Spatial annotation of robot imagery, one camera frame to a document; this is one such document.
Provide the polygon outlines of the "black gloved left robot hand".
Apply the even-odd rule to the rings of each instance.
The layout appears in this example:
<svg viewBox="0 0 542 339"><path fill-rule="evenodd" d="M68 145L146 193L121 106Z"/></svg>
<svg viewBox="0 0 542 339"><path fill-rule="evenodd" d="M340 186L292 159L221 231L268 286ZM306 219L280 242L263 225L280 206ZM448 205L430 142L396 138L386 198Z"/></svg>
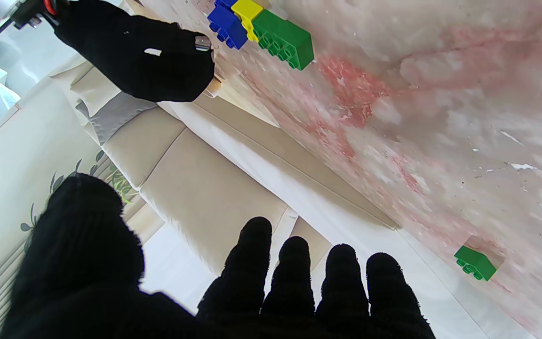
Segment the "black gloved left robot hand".
<svg viewBox="0 0 542 339"><path fill-rule="evenodd" d="M164 293L140 289L141 241L104 181L78 174L48 200L15 276L0 339L433 339L397 260L370 256L363 285L355 249L328 253L314 303L306 240L280 249L271 290L272 226L243 226L224 268L192 315Z"/></svg>

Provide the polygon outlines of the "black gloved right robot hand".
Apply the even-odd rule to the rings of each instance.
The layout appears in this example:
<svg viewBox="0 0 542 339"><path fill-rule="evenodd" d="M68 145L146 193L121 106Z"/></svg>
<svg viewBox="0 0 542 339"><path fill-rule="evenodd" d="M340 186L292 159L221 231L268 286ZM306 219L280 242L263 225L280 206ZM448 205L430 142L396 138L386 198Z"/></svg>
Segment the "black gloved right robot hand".
<svg viewBox="0 0 542 339"><path fill-rule="evenodd" d="M192 102L215 75L207 36L131 15L103 0L56 4L54 33L122 92L152 102Z"/></svg>

